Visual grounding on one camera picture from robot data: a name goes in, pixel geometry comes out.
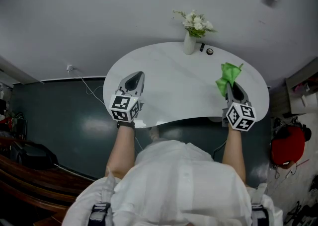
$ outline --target white table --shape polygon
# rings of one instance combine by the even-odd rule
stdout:
[[[145,128],[187,118],[221,117],[227,107],[215,81],[222,76],[221,64],[244,64],[236,82],[247,92],[255,107],[257,121],[267,113],[269,94],[260,73],[241,58],[197,43],[188,56],[183,42],[167,42],[136,49],[119,59],[109,70],[103,88],[106,108],[110,113],[110,97],[127,75],[143,71],[145,88],[141,95],[142,111],[134,120],[136,128]],[[206,49],[212,48],[209,56]]]

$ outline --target vase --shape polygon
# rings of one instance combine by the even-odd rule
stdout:
[[[189,32],[187,31],[184,38],[184,43],[183,43],[183,52],[187,55],[191,55],[194,51],[195,43],[196,43],[196,38],[190,36]]]

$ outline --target white shirt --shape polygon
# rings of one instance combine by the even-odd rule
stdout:
[[[103,181],[99,179],[95,186],[88,187],[76,203],[86,202],[85,209],[91,209],[90,205],[101,202],[98,192]],[[115,226],[252,223],[249,193],[255,189],[248,191],[232,167],[214,162],[208,153],[190,143],[163,141],[149,145],[117,182],[111,197]],[[268,196],[264,195],[263,200],[274,214],[275,226],[282,226],[282,211]],[[66,218],[76,216],[72,207]],[[77,206],[77,212],[84,207]]]

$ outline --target cable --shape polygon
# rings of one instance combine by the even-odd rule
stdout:
[[[220,145],[218,148],[216,148],[216,149],[213,151],[213,156],[212,156],[212,159],[213,159],[213,160],[214,160],[215,153],[216,153],[217,151],[219,151],[222,147],[224,147],[224,145],[226,144],[226,142],[227,142],[227,140],[225,140],[222,145]]]
[[[100,85],[99,87],[97,87],[97,88],[93,91],[93,93],[95,93],[96,90],[99,89],[100,87],[104,87],[104,86],[103,86],[103,85]],[[88,92],[87,92],[87,87],[85,87],[85,90],[86,90],[86,93],[87,93],[88,95],[92,94],[92,93],[88,93]]]
[[[70,72],[72,72],[72,71],[76,71],[76,69],[71,69],[70,71],[68,71],[68,75],[70,75]],[[94,94],[94,92],[95,92],[98,88],[102,87],[102,85],[99,86],[98,88],[96,88],[96,89],[94,90],[94,92],[93,92],[93,91],[89,88],[89,86],[86,84],[86,82],[84,81],[84,79],[83,79],[80,75],[78,75],[78,77],[79,77],[79,78],[84,82],[84,84],[86,85],[86,88],[85,88],[86,93],[87,93],[87,94],[92,94],[92,95],[94,95],[94,97],[95,97],[97,100],[99,100],[102,104],[105,105],[105,103],[103,103],[103,102]]]
[[[296,174],[296,171],[297,171],[298,166],[299,166],[299,165],[297,165],[297,162],[296,162],[296,168],[295,168],[294,174],[293,174],[293,172],[291,171],[291,175],[292,175],[292,176]]]
[[[85,179],[88,179],[88,180],[91,180],[91,181],[95,181],[94,179],[91,179],[91,178],[88,178],[88,177],[85,177],[85,176],[76,174],[75,172],[72,172],[72,171],[70,171],[70,170],[68,170],[68,169],[65,169],[65,168],[63,168],[63,167],[61,167],[61,166],[59,166],[59,165],[57,165],[57,164],[55,164],[55,163],[54,163],[54,165],[55,165],[56,167],[62,169],[62,170],[65,170],[65,171],[67,171],[67,172],[69,172],[69,173],[71,173],[71,174],[74,174],[74,175],[76,175],[76,176],[80,176],[80,177],[82,177],[82,178],[85,178]]]
[[[281,125],[275,127],[273,130],[273,139],[276,137],[276,135],[279,133],[279,131],[282,130],[283,128],[285,128],[286,126],[289,126],[290,124],[295,125],[296,123],[301,124],[301,122],[299,122],[299,120],[298,120],[298,117],[293,117],[292,120],[288,124],[286,124],[286,122],[284,120],[280,120],[280,121],[281,121]]]
[[[139,140],[138,140],[136,137],[135,137],[135,139],[137,140],[138,145],[140,146],[141,150],[144,150],[144,149],[142,148],[142,146],[140,145]]]
[[[23,118],[23,114],[22,114],[21,117],[18,117],[18,116],[21,115],[21,114],[22,114],[22,112],[20,112],[19,114],[17,114],[17,115],[15,116],[15,118]]]
[[[276,168],[275,171],[275,179],[277,180],[280,177],[280,173],[278,172],[278,168]]]
[[[297,164],[297,167],[299,167],[300,165],[303,165],[304,163],[306,163],[306,162],[309,161],[309,160],[310,160],[310,159],[307,159],[307,160],[303,161],[302,163]]]
[[[86,82],[84,81],[84,79],[82,77],[79,76],[79,78],[84,82],[84,84],[86,85],[86,87],[89,89],[89,91],[91,91],[91,94],[94,95],[94,97],[99,100],[102,104],[105,105],[105,103],[103,103],[95,94],[94,92],[89,88],[89,86],[86,84]]]

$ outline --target white flower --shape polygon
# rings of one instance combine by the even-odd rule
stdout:
[[[213,25],[209,21],[205,22],[203,25],[207,29],[213,29]]]
[[[201,23],[195,23],[195,24],[194,24],[194,28],[195,28],[196,30],[201,30],[201,29],[203,28],[203,26],[202,26]]]
[[[193,27],[192,22],[185,21],[182,24],[184,25],[185,28]]]
[[[191,16],[191,14],[186,15],[185,21],[186,21],[186,22],[192,22],[192,16]]]
[[[199,18],[199,17],[195,17],[194,20],[193,20],[194,23],[201,23],[202,22],[202,19]]]

